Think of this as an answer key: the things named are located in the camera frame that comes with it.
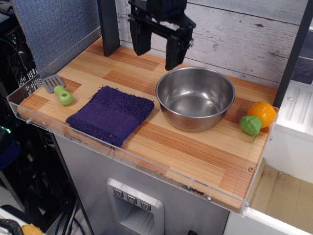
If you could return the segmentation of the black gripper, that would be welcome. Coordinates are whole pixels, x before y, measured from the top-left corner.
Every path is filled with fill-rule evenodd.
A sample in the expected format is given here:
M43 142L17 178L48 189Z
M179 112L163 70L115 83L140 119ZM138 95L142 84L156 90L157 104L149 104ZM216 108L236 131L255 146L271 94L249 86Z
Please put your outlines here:
M170 71L183 63L192 42L196 24L186 16L185 0L130 0L130 33L138 56L151 49L155 33L167 39L165 69Z

